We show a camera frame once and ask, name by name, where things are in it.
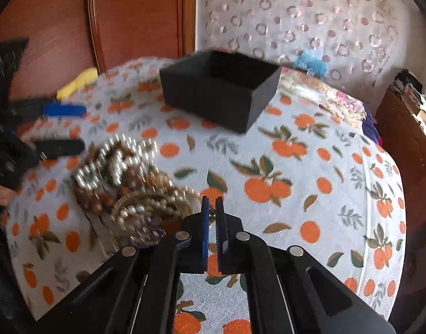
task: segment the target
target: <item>blue fabric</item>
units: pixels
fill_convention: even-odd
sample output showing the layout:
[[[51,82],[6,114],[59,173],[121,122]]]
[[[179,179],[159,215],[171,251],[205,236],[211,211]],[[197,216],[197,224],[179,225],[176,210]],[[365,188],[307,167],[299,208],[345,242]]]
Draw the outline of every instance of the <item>blue fabric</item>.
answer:
[[[374,118],[368,108],[364,108],[366,112],[366,119],[362,121],[362,129],[365,136],[371,138],[375,143],[379,143],[379,132],[377,131],[376,126],[374,125]]]

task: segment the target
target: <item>wooden furniture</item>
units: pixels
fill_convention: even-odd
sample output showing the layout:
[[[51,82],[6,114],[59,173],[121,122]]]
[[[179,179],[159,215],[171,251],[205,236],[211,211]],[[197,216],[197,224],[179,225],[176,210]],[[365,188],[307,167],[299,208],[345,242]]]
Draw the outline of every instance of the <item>wooden furniture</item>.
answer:
[[[196,0],[10,0],[0,41],[29,37],[11,98],[50,95],[86,68],[194,51]]]
[[[403,277],[403,294],[426,287],[426,136],[401,98],[391,89],[376,113],[377,129],[383,148],[399,168],[406,208],[406,260],[414,255],[416,272]],[[397,190],[396,198],[402,195]]]

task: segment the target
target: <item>wooden cabinet door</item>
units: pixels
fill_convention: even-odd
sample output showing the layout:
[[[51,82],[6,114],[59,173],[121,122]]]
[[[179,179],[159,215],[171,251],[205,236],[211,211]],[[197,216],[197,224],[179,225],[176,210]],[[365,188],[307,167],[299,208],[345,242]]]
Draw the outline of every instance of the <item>wooden cabinet door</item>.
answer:
[[[88,0],[99,70],[103,72],[139,57],[182,55],[183,2]]]

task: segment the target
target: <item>jewelry pile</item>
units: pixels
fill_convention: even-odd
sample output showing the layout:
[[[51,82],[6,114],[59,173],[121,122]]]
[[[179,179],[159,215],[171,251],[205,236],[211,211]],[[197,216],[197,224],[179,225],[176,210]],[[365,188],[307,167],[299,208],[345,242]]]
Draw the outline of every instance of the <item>jewelry pile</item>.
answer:
[[[72,177],[72,188],[92,229],[100,230],[91,217],[111,234],[115,253],[126,244],[149,247],[165,236],[165,224],[194,213],[200,195],[188,187],[175,186],[153,162],[157,144],[136,141],[116,134],[99,147],[91,145],[89,154]],[[109,213],[110,222],[102,215]]]

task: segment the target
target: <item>yellow object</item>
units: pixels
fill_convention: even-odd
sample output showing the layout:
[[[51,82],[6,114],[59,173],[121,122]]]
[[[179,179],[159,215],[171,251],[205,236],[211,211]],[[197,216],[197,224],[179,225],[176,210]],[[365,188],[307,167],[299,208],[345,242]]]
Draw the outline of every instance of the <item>yellow object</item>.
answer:
[[[97,68],[89,68],[83,71],[73,81],[57,91],[57,99],[62,100],[70,97],[78,88],[84,87],[86,84],[97,79],[98,76]]]

